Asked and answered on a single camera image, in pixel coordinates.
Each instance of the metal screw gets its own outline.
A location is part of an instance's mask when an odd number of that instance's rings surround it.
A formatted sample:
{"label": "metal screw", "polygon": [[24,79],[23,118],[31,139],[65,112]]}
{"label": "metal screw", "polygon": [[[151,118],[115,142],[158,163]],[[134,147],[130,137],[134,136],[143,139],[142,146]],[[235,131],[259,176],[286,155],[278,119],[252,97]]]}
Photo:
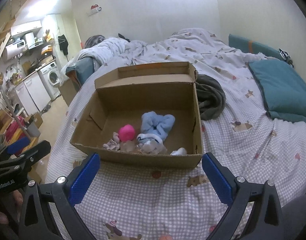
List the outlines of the metal screw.
{"label": "metal screw", "polygon": [[242,177],[242,176],[238,176],[237,181],[240,182],[240,183],[243,183],[243,182],[245,182],[245,178]]}
{"label": "metal screw", "polygon": [[57,179],[57,182],[58,182],[58,183],[63,183],[63,182],[65,182],[65,177],[59,177],[59,178]]}
{"label": "metal screw", "polygon": [[35,185],[35,181],[34,180],[30,180],[29,181],[29,187],[33,187]]}
{"label": "metal screw", "polygon": [[267,181],[267,184],[268,184],[269,186],[271,186],[271,187],[274,186],[274,182],[273,182],[272,180],[268,180],[268,181]]}

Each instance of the dark gray blanket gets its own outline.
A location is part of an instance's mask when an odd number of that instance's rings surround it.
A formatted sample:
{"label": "dark gray blanket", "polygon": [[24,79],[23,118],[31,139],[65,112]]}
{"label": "dark gray blanket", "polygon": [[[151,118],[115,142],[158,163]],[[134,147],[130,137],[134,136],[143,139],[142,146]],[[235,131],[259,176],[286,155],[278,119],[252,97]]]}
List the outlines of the dark gray blanket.
{"label": "dark gray blanket", "polygon": [[200,118],[204,121],[217,118],[225,107],[225,93],[212,77],[198,75],[196,84]]}

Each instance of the ceiling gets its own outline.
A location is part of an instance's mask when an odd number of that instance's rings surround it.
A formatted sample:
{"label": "ceiling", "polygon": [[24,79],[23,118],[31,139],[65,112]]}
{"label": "ceiling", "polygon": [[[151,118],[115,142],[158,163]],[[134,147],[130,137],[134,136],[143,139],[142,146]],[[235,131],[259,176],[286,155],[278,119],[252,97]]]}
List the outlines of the ceiling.
{"label": "ceiling", "polygon": [[[43,6],[40,10],[38,10],[38,13],[32,13],[32,8],[34,8],[34,5],[43,4],[44,1],[47,4],[51,4],[52,7],[50,8],[50,6]],[[19,10],[19,14],[16,17],[14,25],[41,20],[47,14],[69,13],[71,11],[71,0],[27,0]]]}

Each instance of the gray cloth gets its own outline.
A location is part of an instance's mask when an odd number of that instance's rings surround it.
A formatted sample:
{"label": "gray cloth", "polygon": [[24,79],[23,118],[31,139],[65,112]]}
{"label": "gray cloth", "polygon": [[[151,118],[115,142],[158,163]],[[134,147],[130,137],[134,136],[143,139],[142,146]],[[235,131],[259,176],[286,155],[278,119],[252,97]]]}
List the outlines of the gray cloth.
{"label": "gray cloth", "polygon": [[306,239],[306,194],[282,207],[285,240]]}
{"label": "gray cloth", "polygon": [[195,84],[200,118],[204,121],[217,118],[222,113],[226,101],[221,85],[207,75],[198,75]]}

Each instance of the bed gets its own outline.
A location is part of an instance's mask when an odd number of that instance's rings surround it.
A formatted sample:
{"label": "bed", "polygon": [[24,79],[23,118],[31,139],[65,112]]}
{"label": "bed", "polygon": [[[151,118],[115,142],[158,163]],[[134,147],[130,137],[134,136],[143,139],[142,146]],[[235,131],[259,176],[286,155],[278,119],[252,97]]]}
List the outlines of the bed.
{"label": "bed", "polygon": [[[165,61],[189,61],[200,74],[215,78],[226,95],[222,114],[202,121],[205,152],[212,152],[235,175],[249,182],[272,180],[284,206],[306,192],[306,124],[267,117],[260,90],[246,62],[264,54],[243,53],[204,29],[188,28],[148,45],[131,41],[125,52],[99,68],[73,99],[50,156],[46,183],[67,176],[85,154],[70,145],[84,106],[95,91],[94,80],[121,66]],[[199,164],[193,170],[138,168],[101,163],[81,204],[75,208],[97,239],[206,239],[227,206],[204,180]],[[243,230],[251,204],[236,231]],[[55,219],[69,239],[59,216]]]}
{"label": "bed", "polygon": [[127,43],[125,39],[109,37],[90,48],[82,49],[63,66],[58,88],[68,106],[88,77],[114,56],[123,53]]}

